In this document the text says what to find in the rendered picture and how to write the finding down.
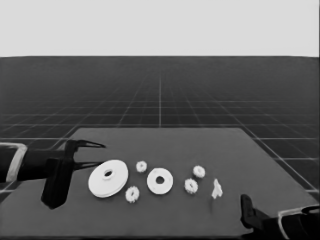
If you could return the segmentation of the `large thick white disc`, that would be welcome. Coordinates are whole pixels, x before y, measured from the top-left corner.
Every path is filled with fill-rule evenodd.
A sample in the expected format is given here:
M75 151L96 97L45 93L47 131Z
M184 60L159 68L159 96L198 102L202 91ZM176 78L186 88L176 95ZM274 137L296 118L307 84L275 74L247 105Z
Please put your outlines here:
M89 176L88 188L98 198L117 194L127 183L129 170L122 160L108 160L97 166Z

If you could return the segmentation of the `small white T-shaped piece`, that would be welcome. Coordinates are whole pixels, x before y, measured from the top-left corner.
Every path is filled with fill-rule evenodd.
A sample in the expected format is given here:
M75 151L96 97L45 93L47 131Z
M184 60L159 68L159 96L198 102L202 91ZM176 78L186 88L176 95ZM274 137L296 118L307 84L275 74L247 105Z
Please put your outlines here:
M216 199L217 197L221 197L223 195L223 190L222 190L222 186L220 185L219 181L217 179L215 179L213 181L213 191L212 191L212 198Z

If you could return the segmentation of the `white round carrier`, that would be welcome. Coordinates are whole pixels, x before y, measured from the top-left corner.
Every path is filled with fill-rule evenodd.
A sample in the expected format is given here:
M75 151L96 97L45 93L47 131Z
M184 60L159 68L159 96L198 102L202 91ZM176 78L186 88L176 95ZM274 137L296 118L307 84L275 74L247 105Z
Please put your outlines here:
M173 176L165 168L154 168L147 176L148 189L156 195L167 194L173 187Z

